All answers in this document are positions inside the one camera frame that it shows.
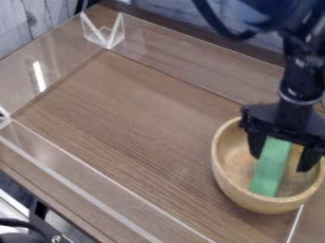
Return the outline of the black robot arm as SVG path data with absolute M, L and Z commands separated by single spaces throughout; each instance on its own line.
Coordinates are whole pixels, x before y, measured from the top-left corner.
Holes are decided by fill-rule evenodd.
M 241 23 L 234 33 L 217 16 L 209 0 L 191 0 L 221 35 L 245 41 L 274 31 L 284 40 L 285 72 L 277 87 L 280 100 L 241 108 L 239 126 L 254 157 L 269 137 L 302 146 L 296 170 L 308 172 L 325 157 L 325 119 L 314 106 L 325 96 L 325 0 L 238 0 Z

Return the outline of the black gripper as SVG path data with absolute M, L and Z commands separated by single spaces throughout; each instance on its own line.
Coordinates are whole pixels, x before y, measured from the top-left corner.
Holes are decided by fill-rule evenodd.
M 268 137 L 302 145 L 297 171 L 309 172 L 325 155 L 325 118 L 310 105 L 284 100 L 241 108 L 239 127 L 247 134 L 251 156 L 258 159 Z

